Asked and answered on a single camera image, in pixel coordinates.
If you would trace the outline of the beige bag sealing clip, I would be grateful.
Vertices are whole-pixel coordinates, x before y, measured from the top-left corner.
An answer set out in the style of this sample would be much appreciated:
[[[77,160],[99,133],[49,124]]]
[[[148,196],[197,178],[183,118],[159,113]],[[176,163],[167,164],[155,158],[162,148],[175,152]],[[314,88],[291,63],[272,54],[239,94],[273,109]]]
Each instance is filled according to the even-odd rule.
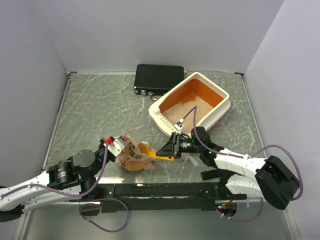
[[[185,162],[191,162],[195,167],[199,165],[199,163],[195,160],[195,158],[190,153],[182,153],[181,158]]]

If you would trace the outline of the yellow plastic litter scoop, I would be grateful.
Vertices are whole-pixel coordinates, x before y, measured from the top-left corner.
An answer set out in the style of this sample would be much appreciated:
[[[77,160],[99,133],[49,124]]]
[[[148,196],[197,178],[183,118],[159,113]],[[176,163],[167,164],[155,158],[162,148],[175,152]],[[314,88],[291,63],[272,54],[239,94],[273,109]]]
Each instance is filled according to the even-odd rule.
[[[150,146],[140,145],[139,150],[143,154],[148,155],[149,157],[154,158],[154,159],[166,160],[166,161],[174,161],[175,160],[174,156],[158,156],[158,155],[156,155],[156,151],[153,150],[153,148]]]

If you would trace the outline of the pink cat litter bag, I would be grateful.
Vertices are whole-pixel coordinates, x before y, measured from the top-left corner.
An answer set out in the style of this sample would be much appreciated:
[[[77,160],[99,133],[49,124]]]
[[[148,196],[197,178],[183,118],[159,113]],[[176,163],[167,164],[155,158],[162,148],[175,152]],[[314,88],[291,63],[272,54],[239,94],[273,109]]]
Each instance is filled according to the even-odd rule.
[[[121,152],[119,156],[116,157],[115,163],[123,170],[128,172],[141,172],[155,170],[156,167],[153,165],[154,161],[157,159],[142,152],[141,148],[147,149],[150,152],[155,152],[156,150],[151,147],[147,142],[141,141],[137,142],[130,133],[135,129],[126,132],[121,139],[126,144],[126,148]]]

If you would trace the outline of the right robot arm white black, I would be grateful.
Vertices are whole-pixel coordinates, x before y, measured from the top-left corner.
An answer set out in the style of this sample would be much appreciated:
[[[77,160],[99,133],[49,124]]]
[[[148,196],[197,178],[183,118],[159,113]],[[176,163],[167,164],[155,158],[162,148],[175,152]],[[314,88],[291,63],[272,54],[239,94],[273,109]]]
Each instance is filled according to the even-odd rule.
[[[232,152],[211,141],[204,127],[197,126],[191,135],[172,133],[158,150],[157,157],[180,158],[183,153],[199,154],[200,160],[215,170],[218,193],[223,199],[233,195],[263,198],[273,207],[284,210],[296,199],[300,180],[276,156],[256,158]]]

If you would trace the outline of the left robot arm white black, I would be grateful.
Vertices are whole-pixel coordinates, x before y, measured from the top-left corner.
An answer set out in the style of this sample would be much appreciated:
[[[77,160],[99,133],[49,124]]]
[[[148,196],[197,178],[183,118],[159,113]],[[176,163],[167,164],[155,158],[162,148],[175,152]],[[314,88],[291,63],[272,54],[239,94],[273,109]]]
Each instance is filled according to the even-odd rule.
[[[29,211],[53,203],[100,199],[98,184],[105,167],[125,147],[121,138],[102,138],[96,151],[81,150],[30,180],[1,187],[0,221],[19,219]]]

